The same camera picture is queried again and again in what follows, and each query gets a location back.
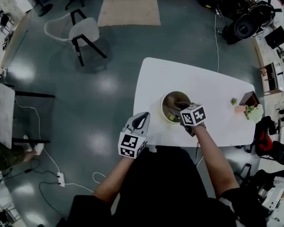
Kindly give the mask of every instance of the white chair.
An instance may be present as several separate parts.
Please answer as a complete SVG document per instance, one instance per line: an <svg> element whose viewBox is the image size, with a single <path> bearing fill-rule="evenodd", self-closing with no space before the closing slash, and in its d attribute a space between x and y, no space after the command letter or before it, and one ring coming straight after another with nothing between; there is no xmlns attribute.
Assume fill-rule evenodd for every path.
<svg viewBox="0 0 284 227"><path fill-rule="evenodd" d="M82 21L76 23L74 14L78 12L83 18ZM68 37L63 38L62 34L68 23L72 21L72 28L69 31ZM99 37L100 32L97 22L93 17L86 17L80 9L77 9L61 18L48 21L44 26L44 32L51 38L63 44L71 44L77 51L81 66L84 66L80 48L86 45L92 47L103 58L107 58L94 44Z"/></svg>

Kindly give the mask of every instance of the black shirt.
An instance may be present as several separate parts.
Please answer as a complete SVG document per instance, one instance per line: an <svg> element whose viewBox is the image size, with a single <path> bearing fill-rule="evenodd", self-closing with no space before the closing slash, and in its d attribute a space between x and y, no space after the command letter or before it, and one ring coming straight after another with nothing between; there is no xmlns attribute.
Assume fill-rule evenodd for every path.
<svg viewBox="0 0 284 227"><path fill-rule="evenodd" d="M266 226L255 192L238 188L226 191L218 200L208 198L189 154L181 148L166 146L157 146L157 153L146 148L134 161L113 216L102 200L76 196L68 223Z"/></svg>

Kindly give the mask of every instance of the concrete floor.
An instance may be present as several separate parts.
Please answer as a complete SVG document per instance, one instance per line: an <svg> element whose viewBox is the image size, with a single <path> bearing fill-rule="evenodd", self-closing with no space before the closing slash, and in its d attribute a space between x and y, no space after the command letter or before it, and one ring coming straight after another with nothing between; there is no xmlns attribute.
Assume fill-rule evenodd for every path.
<svg viewBox="0 0 284 227"><path fill-rule="evenodd" d="M97 19L102 1L85 0L86 6L80 9L87 17ZM51 141L45 148L65 172L66 181L95 189L97 184L92 174L98 171L107 175L120 159L117 153L119 132L133 113L143 59L154 57L216 71L215 16L196 0L158 0L161 26L101 27L101 38L96 45L108 58L103 59L87 48L82 53L85 67L81 67L72 48L49 38L43 29L46 21L62 17L79 8L80 3L75 2L69 11L64 11L68 0L51 2L53 9L45 16L38 17L35 11L28 14L31 18L6 60L7 82L17 90L56 95L55 99L17 97L17 100L20 105L38 109L41 136ZM224 26L224 21L217 18L217 26ZM218 45L219 72L253 84L262 101L261 77L251 40L229 46L218 37ZM14 115L14 137L27 133L31 138L38 138L34 110L15 106ZM187 150L194 160L195 149ZM257 170L259 159L254 154L233 147L222 148L222 151L234 171L240 171L246 162L253 164L252 172ZM45 153L38 158L42 162L39 171L57 171ZM13 168L15 175L29 168L29 164ZM198 170L208 195L214 197L204 161ZM38 190L41 181L55 182L55 177L29 173L6 182L28 227L41 223L46 227L55 226L61 218L42 199ZM42 189L64 217L68 216L75 195L90 194L77 186L44 185Z"/></svg>

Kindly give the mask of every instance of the white box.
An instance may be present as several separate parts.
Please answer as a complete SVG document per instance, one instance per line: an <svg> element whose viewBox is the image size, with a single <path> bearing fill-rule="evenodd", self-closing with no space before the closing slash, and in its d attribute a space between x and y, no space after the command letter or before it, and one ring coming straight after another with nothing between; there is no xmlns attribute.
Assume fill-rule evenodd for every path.
<svg viewBox="0 0 284 227"><path fill-rule="evenodd" d="M197 126L206 119L203 106L194 103L181 111L181 117L183 124L187 126Z"/></svg>
<svg viewBox="0 0 284 227"><path fill-rule="evenodd" d="M144 149L146 138L130 133L120 133L118 142L119 155L136 159Z"/></svg>

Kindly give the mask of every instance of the rug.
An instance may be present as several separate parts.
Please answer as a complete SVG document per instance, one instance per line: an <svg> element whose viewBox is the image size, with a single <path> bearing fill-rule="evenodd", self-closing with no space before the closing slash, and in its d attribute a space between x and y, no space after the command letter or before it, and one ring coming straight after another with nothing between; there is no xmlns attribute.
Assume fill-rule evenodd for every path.
<svg viewBox="0 0 284 227"><path fill-rule="evenodd" d="M98 26L161 25L157 0L104 0Z"/></svg>

